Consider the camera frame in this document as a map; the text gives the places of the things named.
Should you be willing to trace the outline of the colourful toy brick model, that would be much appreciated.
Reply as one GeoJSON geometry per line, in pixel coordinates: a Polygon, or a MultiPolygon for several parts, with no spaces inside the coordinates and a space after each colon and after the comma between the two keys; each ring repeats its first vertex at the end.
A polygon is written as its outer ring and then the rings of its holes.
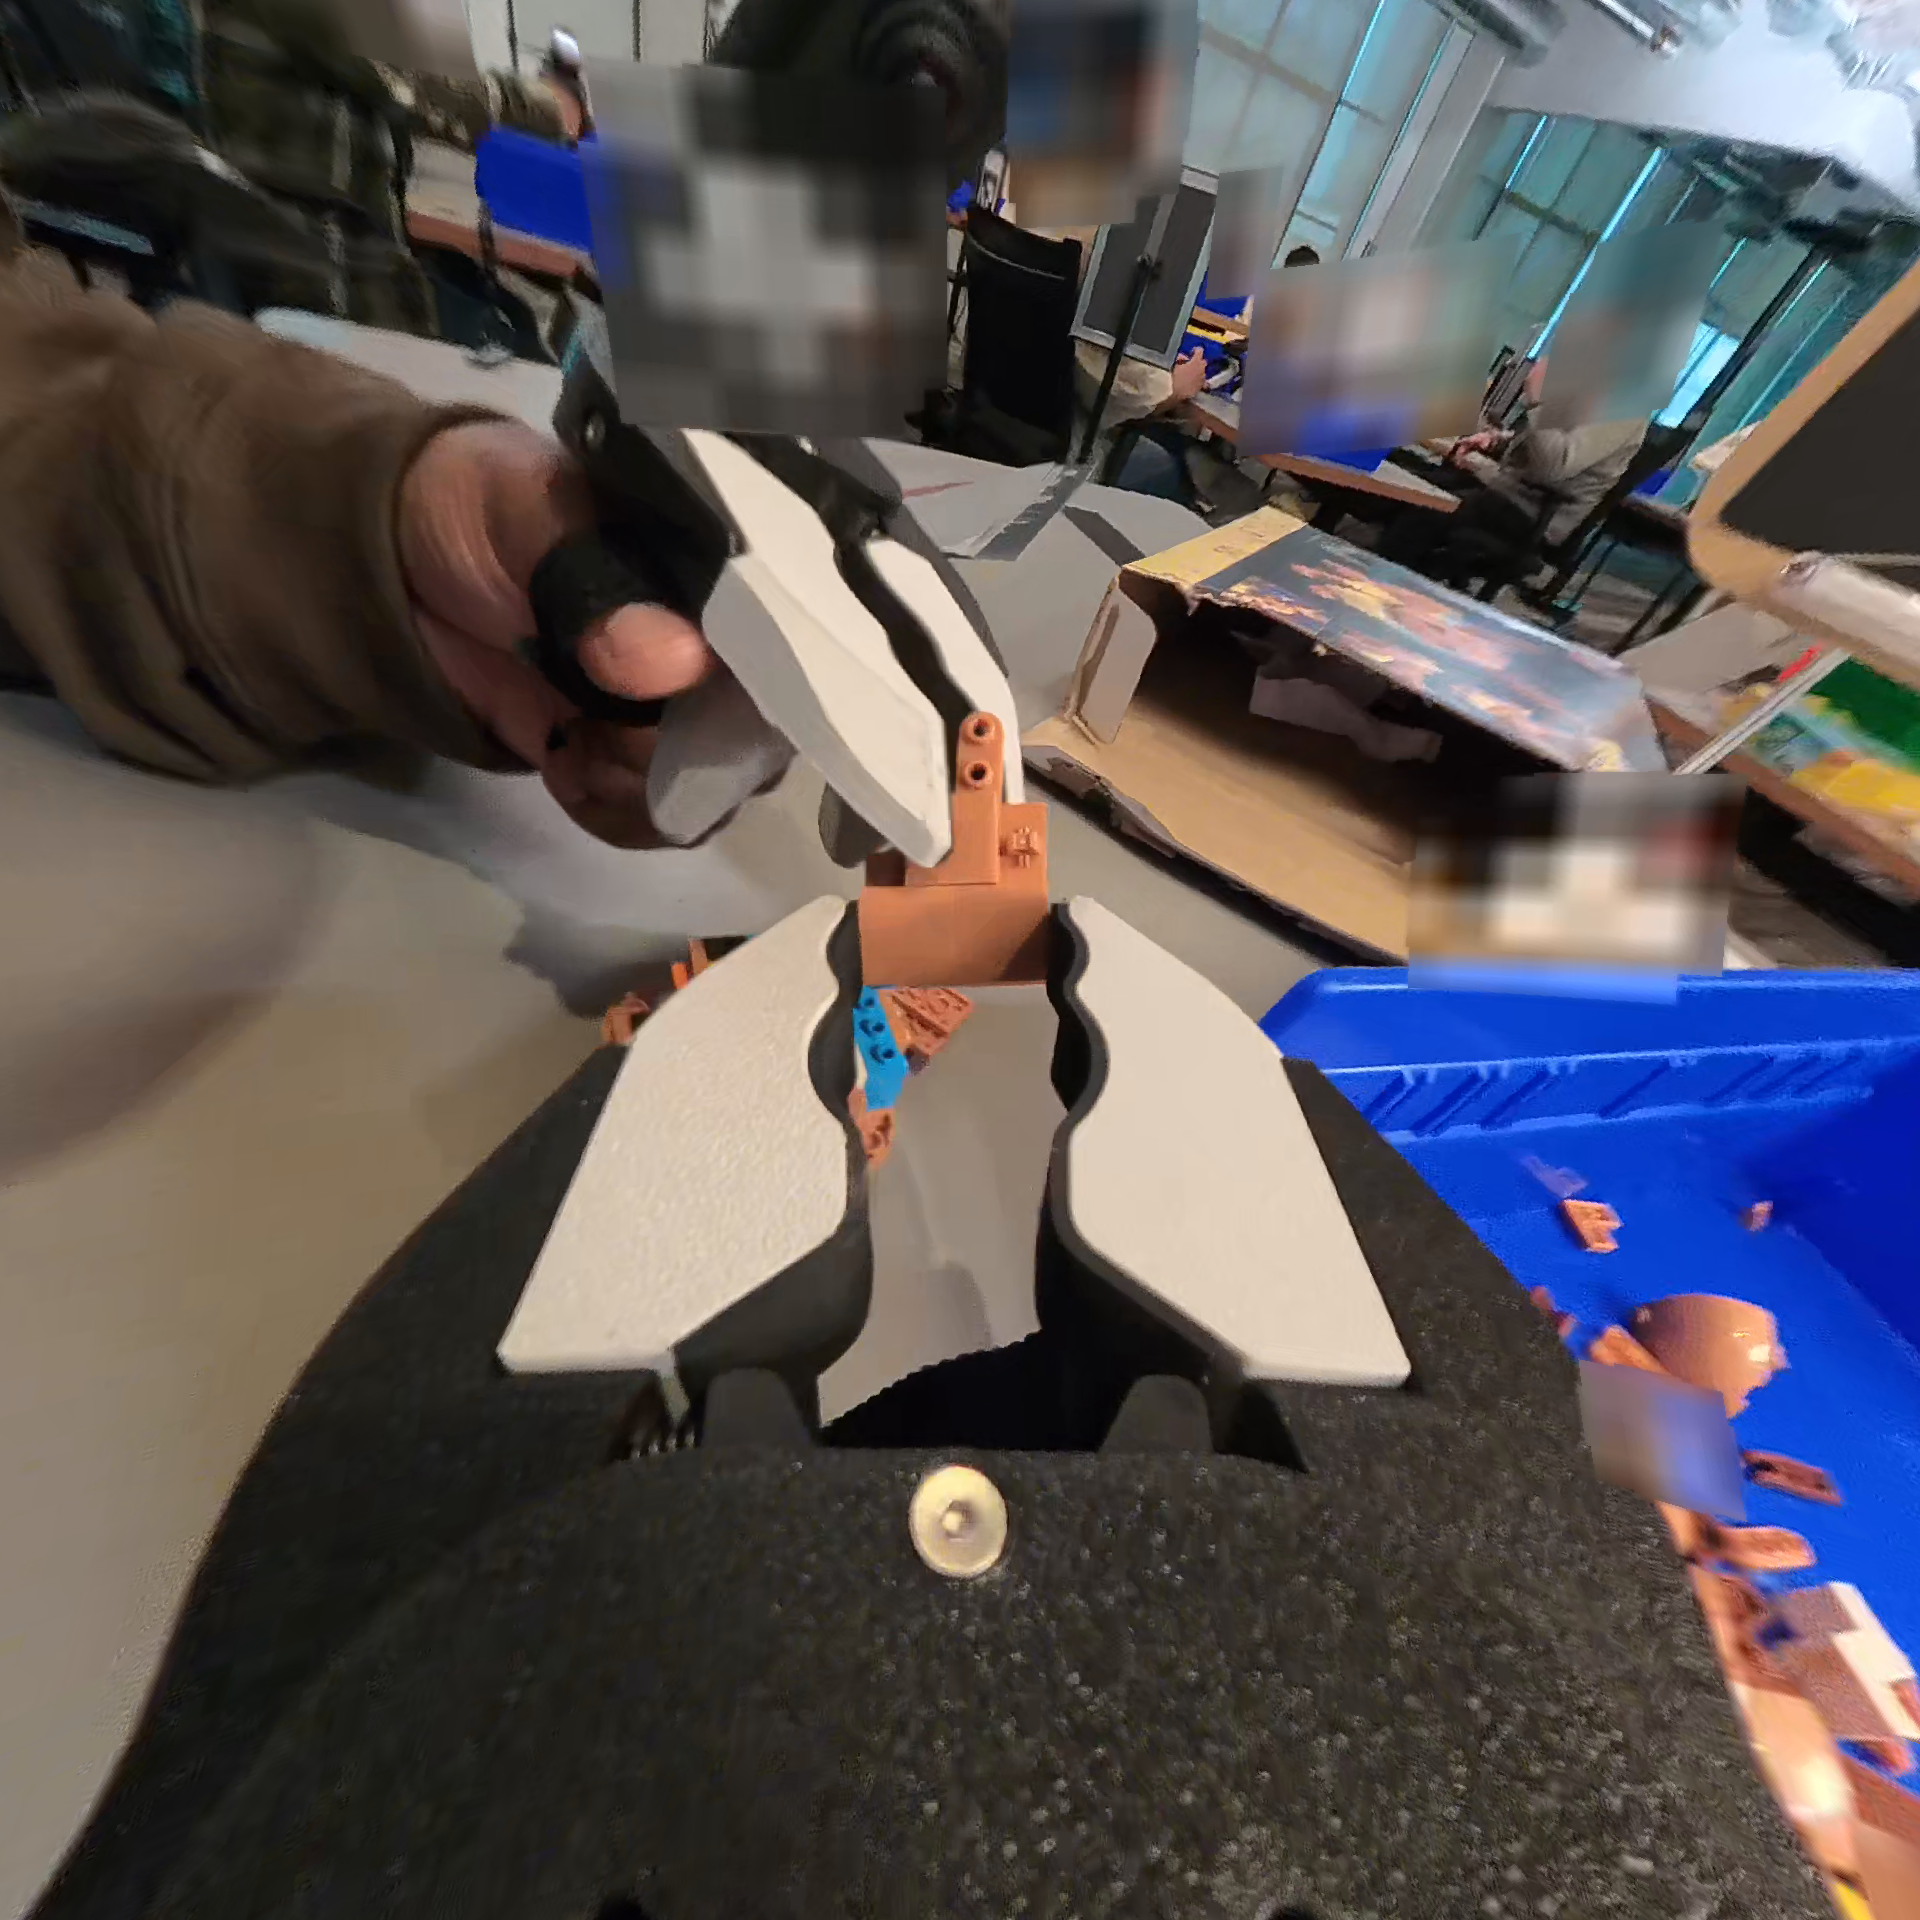
{"type": "MultiPolygon", "coordinates": [[[[668,962],[668,981],[659,991],[636,991],[605,1008],[605,1046],[630,1046],[659,1004],[684,991],[705,973],[736,942],[688,942],[684,954],[668,962]]],[[[860,1050],[854,1087],[849,1114],[866,1147],[869,1169],[889,1164],[897,1139],[897,1096],[910,1073],[949,1046],[956,1030],[971,1019],[973,999],[949,987],[886,987],[862,991],[851,1008],[851,1040],[860,1050]]]]}

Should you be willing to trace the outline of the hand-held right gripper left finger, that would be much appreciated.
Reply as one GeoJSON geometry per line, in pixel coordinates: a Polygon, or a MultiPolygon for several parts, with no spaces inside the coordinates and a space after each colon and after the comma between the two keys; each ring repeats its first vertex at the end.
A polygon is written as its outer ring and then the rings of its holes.
{"type": "Polygon", "coordinates": [[[515,1378],[642,1374],[668,1413],[775,1370],[810,1425],[866,1325],[854,907],[816,899],[633,1032],[498,1335],[515,1378]]]}

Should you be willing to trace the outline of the printed cardboard box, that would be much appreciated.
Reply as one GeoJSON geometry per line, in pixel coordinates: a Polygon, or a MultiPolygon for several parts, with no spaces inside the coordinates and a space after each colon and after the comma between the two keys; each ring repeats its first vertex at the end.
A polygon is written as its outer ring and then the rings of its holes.
{"type": "Polygon", "coordinates": [[[1420,831],[1529,775],[1655,775],[1640,679],[1259,509],[1110,579],[1028,772],[1349,954],[1403,962],[1420,831]]]}

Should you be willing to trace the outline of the white metal stand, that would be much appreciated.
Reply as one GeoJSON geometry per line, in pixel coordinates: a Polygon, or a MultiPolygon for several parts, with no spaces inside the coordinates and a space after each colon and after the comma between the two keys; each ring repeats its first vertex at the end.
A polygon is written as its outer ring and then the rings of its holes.
{"type": "Polygon", "coordinates": [[[1800,632],[1826,637],[1883,679],[1915,689],[1915,566],[1791,554],[1761,605],[1800,632]]]}

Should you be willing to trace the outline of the blue plastic bin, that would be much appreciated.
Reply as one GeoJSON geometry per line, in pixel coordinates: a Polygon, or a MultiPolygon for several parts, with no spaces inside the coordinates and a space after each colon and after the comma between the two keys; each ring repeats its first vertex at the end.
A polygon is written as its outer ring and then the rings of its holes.
{"type": "MultiPolygon", "coordinates": [[[[1783,1193],[1860,1289],[1915,1297],[1912,973],[1723,973],[1667,1004],[1583,1004],[1329,970],[1259,1030],[1506,1268],[1503,1226],[1608,1165],[1650,1185],[1706,1172],[1783,1193]]],[[[1893,1316],[1915,1335],[1915,1307],[1893,1316]]]]}

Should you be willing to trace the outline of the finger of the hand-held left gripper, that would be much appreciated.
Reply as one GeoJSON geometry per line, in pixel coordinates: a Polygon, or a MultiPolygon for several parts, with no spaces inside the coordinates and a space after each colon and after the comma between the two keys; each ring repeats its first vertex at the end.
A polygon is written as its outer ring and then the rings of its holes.
{"type": "Polygon", "coordinates": [[[851,591],[878,619],[909,686],[938,716],[948,775],[973,758],[964,724],[982,713],[998,723],[1003,801],[1026,803],[1015,689],[956,566],[923,537],[854,537],[851,591]]]}
{"type": "Polygon", "coordinates": [[[854,537],[923,537],[886,450],[641,432],[641,574],[717,655],[659,718],[647,803],[667,844],[705,840],[795,758],[854,823],[854,852],[831,862],[880,846],[923,869],[948,859],[938,716],[851,591],[854,537]]]}

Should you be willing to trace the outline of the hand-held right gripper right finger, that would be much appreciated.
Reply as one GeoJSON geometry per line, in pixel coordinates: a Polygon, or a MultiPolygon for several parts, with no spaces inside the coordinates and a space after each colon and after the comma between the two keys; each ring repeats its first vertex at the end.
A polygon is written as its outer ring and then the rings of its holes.
{"type": "Polygon", "coordinates": [[[1065,1107],[1045,1340],[1079,1429],[1179,1401],[1204,1451],[1300,1459],[1282,1389],[1401,1392],[1410,1360],[1282,1054],[1094,899],[1048,917],[1065,1107]]]}

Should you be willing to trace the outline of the brown dome toy piece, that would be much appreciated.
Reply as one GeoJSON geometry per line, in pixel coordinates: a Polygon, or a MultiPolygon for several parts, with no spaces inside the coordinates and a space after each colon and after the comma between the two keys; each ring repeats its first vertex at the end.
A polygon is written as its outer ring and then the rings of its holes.
{"type": "Polygon", "coordinates": [[[1770,1309],[1721,1292],[1672,1292],[1630,1316],[1631,1340],[1672,1378],[1710,1392],[1728,1416],[1789,1370],[1778,1324],[1770,1309]]]}

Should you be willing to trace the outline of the person's left hand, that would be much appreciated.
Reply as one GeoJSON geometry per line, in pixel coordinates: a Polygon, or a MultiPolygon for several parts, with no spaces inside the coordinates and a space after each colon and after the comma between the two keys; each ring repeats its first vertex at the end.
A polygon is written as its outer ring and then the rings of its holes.
{"type": "Polygon", "coordinates": [[[454,698],[595,840],[663,846],[647,803],[655,730],[588,718],[523,655],[529,586],[562,543],[596,529],[562,445],[515,417],[436,432],[397,494],[397,562],[425,652],[454,698]]]}

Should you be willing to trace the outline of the black office chair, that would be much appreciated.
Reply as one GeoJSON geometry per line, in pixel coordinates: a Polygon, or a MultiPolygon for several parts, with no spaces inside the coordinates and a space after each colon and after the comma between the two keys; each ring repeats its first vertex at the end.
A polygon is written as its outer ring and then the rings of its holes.
{"type": "Polygon", "coordinates": [[[948,449],[988,464],[1062,464],[1075,423],[1075,307],[1085,247],[973,205],[964,240],[967,344],[948,449]]]}

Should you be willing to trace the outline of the small blue bin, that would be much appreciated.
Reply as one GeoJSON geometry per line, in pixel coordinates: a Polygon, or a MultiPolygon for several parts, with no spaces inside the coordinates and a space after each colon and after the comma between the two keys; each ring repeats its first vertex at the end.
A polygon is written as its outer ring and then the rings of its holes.
{"type": "Polygon", "coordinates": [[[473,189],[495,228],[591,253],[584,164],[527,130],[494,127],[473,146],[473,189]]]}

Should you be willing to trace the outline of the pile of brown toy bricks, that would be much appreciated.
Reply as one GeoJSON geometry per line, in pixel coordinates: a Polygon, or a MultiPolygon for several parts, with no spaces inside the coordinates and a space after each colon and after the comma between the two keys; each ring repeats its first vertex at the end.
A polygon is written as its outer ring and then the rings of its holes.
{"type": "Polygon", "coordinates": [[[1842,1917],[1915,1917],[1915,1335],[1783,1193],[1743,1177],[1544,1198],[1497,1246],[1578,1360],[1603,1484],[1667,1529],[1763,1783],[1842,1917]],[[1789,1370],[1743,1413],[1630,1316],[1672,1292],[1774,1314],[1789,1370]]]}

